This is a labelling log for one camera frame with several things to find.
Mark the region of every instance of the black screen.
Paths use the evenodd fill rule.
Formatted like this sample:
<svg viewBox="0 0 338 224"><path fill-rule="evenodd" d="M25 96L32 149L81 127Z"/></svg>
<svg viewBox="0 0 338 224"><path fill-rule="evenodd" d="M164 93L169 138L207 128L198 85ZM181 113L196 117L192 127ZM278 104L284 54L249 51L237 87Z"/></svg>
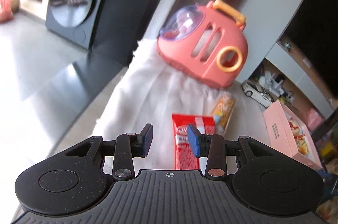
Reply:
<svg viewBox="0 0 338 224"><path fill-rule="evenodd" d="M338 97L338 0L304 0L286 34Z"/></svg>

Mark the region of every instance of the pink box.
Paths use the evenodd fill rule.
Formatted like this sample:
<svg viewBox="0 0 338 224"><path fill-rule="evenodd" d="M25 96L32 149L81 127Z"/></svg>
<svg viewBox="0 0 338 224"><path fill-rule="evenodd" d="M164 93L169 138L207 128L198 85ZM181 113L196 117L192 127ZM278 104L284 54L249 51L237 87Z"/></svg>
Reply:
<svg viewBox="0 0 338 224"><path fill-rule="evenodd" d="M312 169L322 168L316 147L306 125L287 106L277 100L265 110L263 115L272 148ZM290 118L293 118L304 131L306 136L305 141L309 148L309 154L307 156L304 156L298 151L289 125Z"/></svg>

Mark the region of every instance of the ribbed gray surface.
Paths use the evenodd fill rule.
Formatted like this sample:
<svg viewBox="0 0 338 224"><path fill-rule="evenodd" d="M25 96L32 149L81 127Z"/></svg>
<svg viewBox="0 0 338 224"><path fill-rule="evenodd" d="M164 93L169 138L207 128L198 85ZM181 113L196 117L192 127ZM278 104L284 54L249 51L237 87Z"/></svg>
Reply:
<svg viewBox="0 0 338 224"><path fill-rule="evenodd" d="M227 185L202 177L199 171L141 171L138 178L117 182L96 207L75 216L50 218L27 213L24 224L323 224L314 213L275 218L252 211L239 203Z"/></svg>

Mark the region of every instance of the yellow ring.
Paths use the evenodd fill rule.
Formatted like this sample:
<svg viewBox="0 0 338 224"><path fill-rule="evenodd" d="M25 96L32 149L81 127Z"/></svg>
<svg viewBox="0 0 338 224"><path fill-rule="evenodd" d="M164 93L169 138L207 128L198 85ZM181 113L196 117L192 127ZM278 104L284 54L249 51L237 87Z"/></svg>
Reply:
<svg viewBox="0 0 338 224"><path fill-rule="evenodd" d="M229 68L228 68L228 67L224 67L224 66L221 64L221 57L222 57L222 55L223 55L225 52L227 52L227 51L235 51L235 52L237 53L237 55L238 55L237 63L236 63L234 66L229 67ZM217 55L216 61L217 61L218 67L219 67L223 72L227 72L227 73L229 73L229 72L234 72L234 71L238 70L239 67L241 66L241 64L242 64L242 62L243 62L243 55L242 55L242 52L239 50L238 47L235 47L235 46L227 46L227 47L222 48L222 49L219 51L219 53L218 53L218 55Z"/></svg>

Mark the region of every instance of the brand logo on package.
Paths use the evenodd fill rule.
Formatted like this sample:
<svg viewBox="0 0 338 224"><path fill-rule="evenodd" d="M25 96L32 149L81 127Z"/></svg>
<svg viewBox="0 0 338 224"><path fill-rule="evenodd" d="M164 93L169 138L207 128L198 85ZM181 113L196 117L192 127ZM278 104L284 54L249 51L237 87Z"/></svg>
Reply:
<svg viewBox="0 0 338 224"><path fill-rule="evenodd" d="M187 133L187 127L188 126L179 126L178 128L177 128L177 134L179 134L179 135L182 135L182 136L187 136L188 135L188 133Z"/></svg>
<svg viewBox="0 0 338 224"><path fill-rule="evenodd" d="M279 131L277 129L276 123L273 124L272 128L273 128L273 134L275 135L275 139L277 139L279 137Z"/></svg>

